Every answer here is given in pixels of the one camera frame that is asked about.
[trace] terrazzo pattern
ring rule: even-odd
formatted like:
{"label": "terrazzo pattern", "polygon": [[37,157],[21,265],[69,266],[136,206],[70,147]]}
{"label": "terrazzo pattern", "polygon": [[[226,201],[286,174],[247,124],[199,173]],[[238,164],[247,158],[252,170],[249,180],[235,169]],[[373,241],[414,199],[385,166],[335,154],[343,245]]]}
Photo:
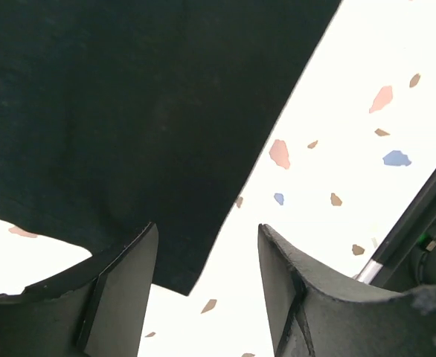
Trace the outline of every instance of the terrazzo pattern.
{"label": "terrazzo pattern", "polygon": [[[272,356],[259,223],[357,276],[436,168],[435,19],[436,0],[344,0],[192,294],[152,287],[140,357]],[[90,256],[1,221],[0,251],[10,294]]]}

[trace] terrazzo tabletop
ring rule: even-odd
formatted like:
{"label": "terrazzo tabletop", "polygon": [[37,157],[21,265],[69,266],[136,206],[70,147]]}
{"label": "terrazzo tabletop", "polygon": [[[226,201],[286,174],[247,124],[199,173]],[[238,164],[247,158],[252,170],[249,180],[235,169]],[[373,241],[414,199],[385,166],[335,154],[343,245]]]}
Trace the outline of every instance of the terrazzo tabletop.
{"label": "terrazzo tabletop", "polygon": [[[152,287],[138,355],[272,357],[258,223],[352,277],[435,168],[436,0],[344,0],[192,294]],[[0,252],[10,294],[90,255],[3,221]]]}

